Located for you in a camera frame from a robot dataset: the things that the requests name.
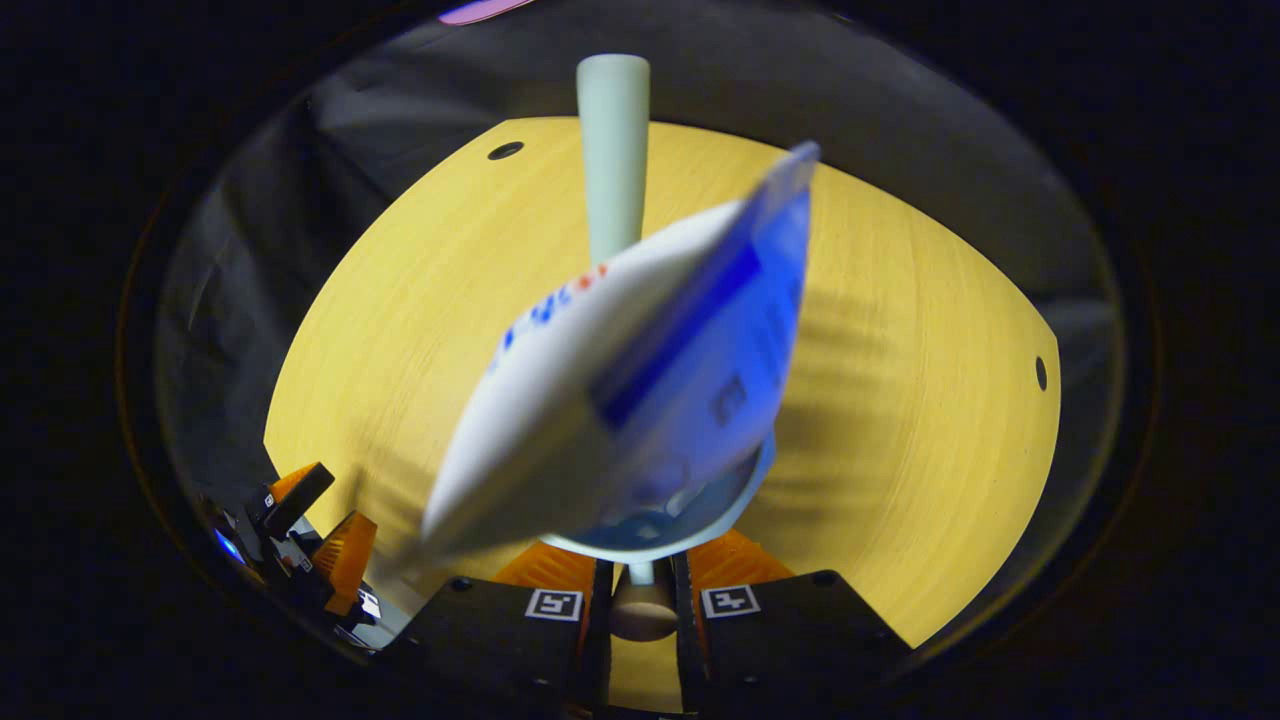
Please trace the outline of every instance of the orange part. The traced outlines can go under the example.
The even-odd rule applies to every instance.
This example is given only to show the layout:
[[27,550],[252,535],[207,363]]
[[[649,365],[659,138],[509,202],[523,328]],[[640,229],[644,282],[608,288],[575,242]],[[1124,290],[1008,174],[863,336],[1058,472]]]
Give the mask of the orange part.
[[270,487],[271,500],[276,502],[284,500],[284,496],[289,495],[289,491],[297,487],[297,484],[302,482],[302,478],[307,477],[307,474],[310,474],[316,465],[319,465],[319,462],[312,462],[271,483]]
[[591,616],[594,580],[594,557],[552,547],[544,542],[535,542],[493,577],[493,582],[508,585],[581,592],[582,623],[577,635],[579,655],[582,653],[582,642],[586,639],[586,626]]
[[315,569],[333,585],[333,597],[325,603],[329,612],[346,615],[351,611],[374,553],[376,534],[378,525],[372,520],[352,511],[311,556]]
[[707,652],[707,630],[703,628],[703,588],[753,585],[795,577],[786,565],[778,562],[742,533],[731,529],[723,536],[692,547],[686,552],[689,574],[694,589],[694,620],[698,639]]

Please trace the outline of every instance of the wood grain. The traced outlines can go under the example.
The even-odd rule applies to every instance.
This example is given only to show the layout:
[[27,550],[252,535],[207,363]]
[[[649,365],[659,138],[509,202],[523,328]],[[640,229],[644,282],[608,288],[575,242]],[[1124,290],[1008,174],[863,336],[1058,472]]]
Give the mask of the wood grain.
[[[511,141],[524,150],[486,158]],[[781,152],[654,123],[644,234],[745,195]],[[280,372],[264,438],[276,470],[320,460],[334,473],[308,520],[328,532],[352,509],[372,518],[371,580],[410,611],[448,575],[492,577],[525,547],[431,570],[417,594],[378,568],[412,538],[500,333],[588,265],[580,154],[576,119],[538,118],[440,163],[347,254]],[[973,247],[828,167],[809,261],[778,459],[737,529],[796,573],[838,570],[918,646],[991,579],[1036,509],[1057,437],[1057,343]],[[614,682],[652,696],[628,667]]]

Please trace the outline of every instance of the black hole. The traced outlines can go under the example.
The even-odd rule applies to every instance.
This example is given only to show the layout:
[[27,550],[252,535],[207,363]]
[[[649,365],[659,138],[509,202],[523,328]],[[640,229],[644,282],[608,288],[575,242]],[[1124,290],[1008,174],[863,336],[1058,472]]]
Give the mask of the black hole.
[[508,142],[507,145],[499,145],[498,147],[494,147],[489,152],[489,159],[490,160],[502,160],[503,158],[511,158],[516,152],[520,152],[520,149],[524,147],[524,146],[525,146],[525,143],[520,142],[520,141]]

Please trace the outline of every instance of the black bracket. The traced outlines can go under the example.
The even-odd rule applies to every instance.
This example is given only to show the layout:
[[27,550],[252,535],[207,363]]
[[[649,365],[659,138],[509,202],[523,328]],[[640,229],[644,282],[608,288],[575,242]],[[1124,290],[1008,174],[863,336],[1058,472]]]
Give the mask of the black bracket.
[[820,716],[911,650],[835,570],[700,596],[704,719]]

